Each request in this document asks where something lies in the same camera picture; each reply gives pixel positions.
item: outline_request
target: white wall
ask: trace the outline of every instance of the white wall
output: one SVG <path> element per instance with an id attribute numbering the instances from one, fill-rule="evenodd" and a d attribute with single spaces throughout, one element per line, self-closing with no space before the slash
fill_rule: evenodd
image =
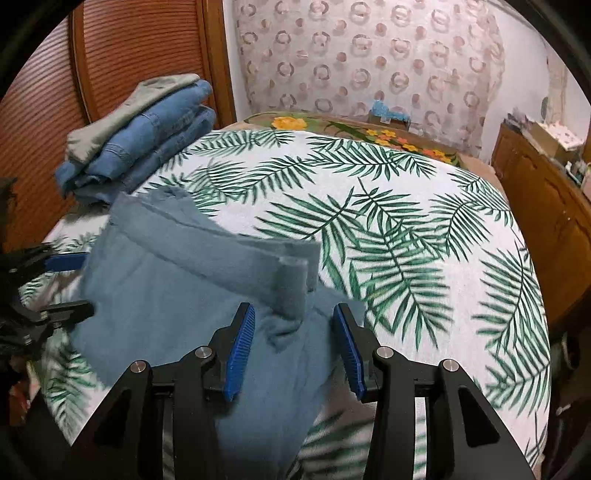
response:
<path id="1" fill-rule="evenodd" d="M 486 162 L 491 159 L 501 122 L 514 107 L 532 119 L 541 120 L 542 100 L 548 95 L 549 83 L 546 50 L 538 32 L 489 6 L 505 46 L 505 73 L 484 123 L 480 159 Z"/>
<path id="2" fill-rule="evenodd" d="M 236 120 L 241 122 L 251 114 L 251 107 L 246 97 L 246 84 L 240 68 L 240 55 L 238 42 L 236 41 L 236 27 L 232 13 L 232 0 L 223 0 L 223 21 L 226 27 L 226 43 L 228 45 L 228 60 L 230 62 L 230 77 L 232 79 L 232 92 L 234 94 L 234 106 L 236 107 Z"/>
<path id="3" fill-rule="evenodd" d="M 585 140 L 589 132 L 591 105 L 589 105 L 587 97 L 585 97 L 581 87 L 570 72 L 566 79 L 565 93 L 563 124 L 572 133 Z"/>

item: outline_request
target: folded cloth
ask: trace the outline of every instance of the folded cloth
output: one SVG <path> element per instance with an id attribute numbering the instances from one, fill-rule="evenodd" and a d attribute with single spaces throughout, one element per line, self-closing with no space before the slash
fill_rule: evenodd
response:
<path id="1" fill-rule="evenodd" d="M 117 130 L 160 99 L 199 80 L 195 73 L 156 77 L 139 82 L 119 107 L 86 127 L 73 130 L 66 141 L 66 158 L 88 163 Z"/>
<path id="2" fill-rule="evenodd" d="M 208 134 L 215 121 L 216 114 L 213 110 L 206 106 L 199 107 L 192 122 L 184 130 L 167 138 L 158 148 L 137 159 L 134 165 L 119 178 L 111 180 L 98 177 L 93 179 L 92 183 L 74 189 L 76 200 L 82 204 L 94 202 L 111 204 L 119 192 L 133 192 L 170 157 Z"/>
<path id="3" fill-rule="evenodd" d="M 66 195 L 89 183 L 103 183 L 123 175 L 139 158 L 185 130 L 195 120 L 202 108 L 201 103 L 211 92 L 212 87 L 208 82 L 198 80 L 168 95 L 132 119 L 105 143 L 100 153 L 89 163 L 66 157 L 55 173 L 62 194 Z"/>
<path id="4" fill-rule="evenodd" d="M 72 344 L 107 384 L 139 358 L 179 360 L 228 325 L 240 302 L 253 304 L 242 389 L 216 416 L 229 478 L 285 478 L 337 365 L 333 308 L 347 301 L 357 318 L 364 314 L 321 284 L 308 291 L 317 244 L 281 242 L 231 235 L 182 189 L 120 194 L 80 282 L 96 313 L 72 331 Z"/>

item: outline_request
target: cardboard box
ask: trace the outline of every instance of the cardboard box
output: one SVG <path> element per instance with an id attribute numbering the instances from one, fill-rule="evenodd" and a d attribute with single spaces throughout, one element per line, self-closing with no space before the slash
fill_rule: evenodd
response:
<path id="1" fill-rule="evenodd" d="M 554 158 L 562 165 L 566 165 L 568 161 L 573 161 L 580 147 L 575 147 L 567 150 L 563 147 L 561 142 L 554 138 L 548 132 L 547 125 L 541 125 L 538 122 L 534 122 L 530 126 L 530 135 L 536 141 L 536 143 L 542 148 L 548 157 Z"/>

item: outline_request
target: cabinet door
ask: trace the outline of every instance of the cabinet door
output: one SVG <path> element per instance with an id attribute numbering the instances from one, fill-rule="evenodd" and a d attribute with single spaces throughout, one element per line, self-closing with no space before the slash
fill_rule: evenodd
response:
<path id="1" fill-rule="evenodd" d="M 584 294 L 591 281 L 589 226 L 567 217 L 550 268 L 538 275 L 548 325 L 557 321 Z"/>
<path id="2" fill-rule="evenodd" d="M 539 156 L 521 153 L 503 181 L 538 273 L 552 262 L 567 213 L 564 185 L 552 172 L 540 167 L 543 161 Z"/>
<path id="3" fill-rule="evenodd" d="M 492 154 L 492 167 L 495 169 L 496 176 L 501 183 L 503 177 L 508 174 L 508 169 L 512 166 L 513 160 L 517 156 L 515 149 L 515 139 L 506 127 L 501 126 L 499 137 L 496 140 L 495 151 Z"/>

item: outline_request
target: stack of clothes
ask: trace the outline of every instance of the stack of clothes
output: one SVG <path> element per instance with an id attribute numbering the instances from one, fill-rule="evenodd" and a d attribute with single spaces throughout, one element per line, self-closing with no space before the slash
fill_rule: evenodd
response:
<path id="1" fill-rule="evenodd" d="M 55 177 L 64 196 L 111 204 L 130 193 L 172 156 L 209 133 L 216 120 L 203 106 L 212 87 L 189 73 L 141 82 L 104 118 L 67 137 Z"/>

